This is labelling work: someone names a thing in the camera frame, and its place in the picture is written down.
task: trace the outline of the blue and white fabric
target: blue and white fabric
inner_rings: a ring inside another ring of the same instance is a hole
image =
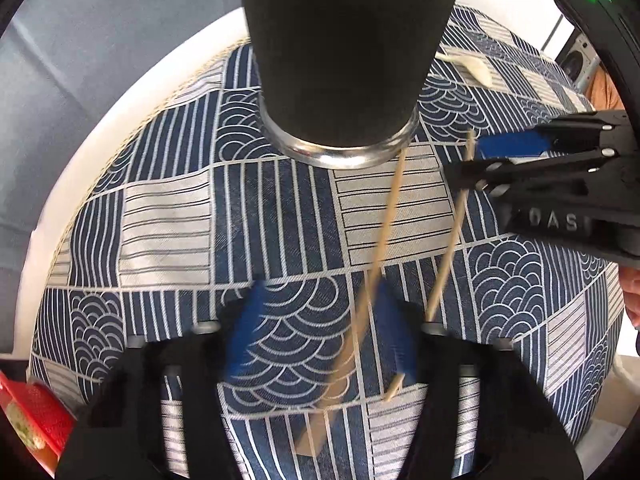
[[[440,170],[460,160],[466,131],[493,135],[590,109],[552,60],[477,10],[453,9],[439,50],[478,57],[494,86],[434,60],[418,97],[384,273],[421,305],[452,227]],[[281,155],[257,129],[252,60],[247,43],[208,67],[104,173],[52,266],[31,372],[78,407],[127,336],[181,336],[264,278],[268,304],[250,358],[218,390],[242,472],[252,480],[394,479],[426,387],[405,383],[382,401],[395,362],[375,312],[341,379],[328,444],[310,458],[294,443],[344,344],[396,162],[332,171]],[[472,192],[441,305],[440,319],[462,338],[513,338],[568,434],[581,436],[622,322],[614,265],[501,235],[486,197]],[[165,382],[167,457],[186,476],[180,381]],[[460,391],[453,476],[472,461],[478,382],[465,379]]]

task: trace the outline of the wooden piece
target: wooden piece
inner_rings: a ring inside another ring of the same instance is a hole
[[[476,153],[476,139],[475,132],[473,130],[469,130],[466,135],[466,153],[465,160],[472,160]],[[440,268],[438,269],[438,275],[436,276],[436,282],[431,289],[431,293],[429,295],[429,299],[427,300],[427,311],[425,314],[426,322],[431,322],[436,317],[436,311],[440,304],[440,297],[444,291],[445,286],[447,285],[447,280],[449,279],[449,273],[451,270],[451,262],[453,260],[453,254],[456,252],[456,245],[458,244],[458,240],[460,240],[460,229],[462,227],[462,222],[465,219],[465,205],[466,198],[469,195],[468,189],[462,189],[460,194],[458,195],[458,199],[456,200],[456,210],[453,215],[453,227],[451,229],[451,234],[449,235],[449,243],[447,245],[447,250],[442,257],[442,261],[440,262]],[[402,380],[404,379],[404,374],[396,374],[391,381],[391,385],[385,394],[385,402],[389,402],[393,399],[394,395],[400,389],[400,385],[402,384]]]
[[[400,152],[396,171],[391,181],[391,189],[386,196],[386,209],[384,219],[378,233],[378,242],[373,253],[372,268],[368,279],[365,278],[356,298],[356,308],[354,317],[351,320],[351,327],[344,338],[344,346],[335,360],[334,371],[329,377],[329,386],[324,396],[318,403],[320,411],[315,412],[309,421],[307,431],[300,436],[296,443],[296,453],[307,456],[317,456],[324,441],[326,440],[326,428],[331,425],[337,410],[327,413],[328,423],[325,423],[324,412],[335,404],[340,403],[342,385],[340,379],[348,375],[350,366],[349,358],[357,348],[360,347],[367,328],[369,327],[369,303],[373,306],[376,300],[376,291],[380,282],[380,266],[385,259],[386,244],[391,233],[391,224],[396,217],[396,205],[402,184],[402,174],[404,173],[404,160],[406,158],[406,148]]]

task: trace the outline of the black cylinder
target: black cylinder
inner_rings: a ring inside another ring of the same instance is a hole
[[[242,0],[269,117],[369,146],[410,119],[454,0]]]

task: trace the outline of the human hand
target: human hand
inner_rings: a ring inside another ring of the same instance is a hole
[[[640,327],[640,270],[631,267],[618,267],[618,279],[625,298],[626,314],[631,324]]]

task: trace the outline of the gray wall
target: gray wall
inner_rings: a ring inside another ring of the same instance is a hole
[[[240,0],[25,0],[0,38],[0,352],[13,346],[29,236],[111,105]]]

